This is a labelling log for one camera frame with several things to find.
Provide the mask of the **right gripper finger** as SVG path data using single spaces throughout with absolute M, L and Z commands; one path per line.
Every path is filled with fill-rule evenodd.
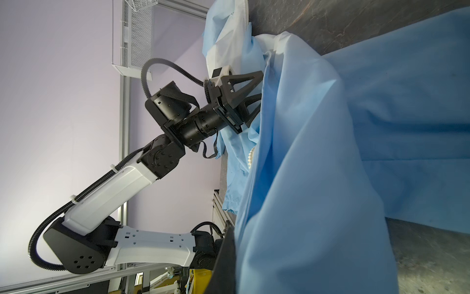
M 236 293 L 236 245 L 235 228 L 233 226 L 229 227 L 226 231 L 225 238 L 215 262 L 211 280 L 204 293 Z

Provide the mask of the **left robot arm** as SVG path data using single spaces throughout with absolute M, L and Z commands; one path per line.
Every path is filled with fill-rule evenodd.
M 147 74 L 153 65 L 176 70 L 204 89 L 201 107 L 191 95 L 169 83 L 155 94 Z M 255 88 L 262 71 L 235 75 L 229 66 L 199 80 L 162 58 L 147 61 L 141 71 L 145 107 L 162 135 L 130 153 L 104 176 L 52 213 L 35 230 L 28 256 L 49 271 L 88 274 L 125 263 L 168 263 L 190 269 L 214 268 L 225 237 L 216 225 L 211 232 L 197 225 L 189 233 L 157 233 L 133 229 L 111 213 L 177 167 L 186 150 L 206 152 L 206 139 L 225 128 L 235 133 L 251 125 L 261 109 Z

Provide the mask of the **light blue zip jacket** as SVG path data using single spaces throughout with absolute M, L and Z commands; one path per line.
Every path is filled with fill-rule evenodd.
M 319 55 L 252 35 L 246 1 L 216 1 L 209 71 L 262 71 L 235 225 L 235 294 L 396 294 L 387 218 L 470 231 L 470 10 Z

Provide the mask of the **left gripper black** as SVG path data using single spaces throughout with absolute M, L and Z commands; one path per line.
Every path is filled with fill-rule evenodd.
M 181 93 L 179 100 L 195 106 L 195 110 L 179 123 L 179 139 L 187 147 L 198 146 L 206 138 L 228 127 L 236 134 L 242 126 L 250 127 L 261 110 L 262 94 L 248 95 L 262 82 L 262 71 L 226 75 L 219 83 L 205 81 L 204 94 L 209 99 L 202 109 L 194 97 Z

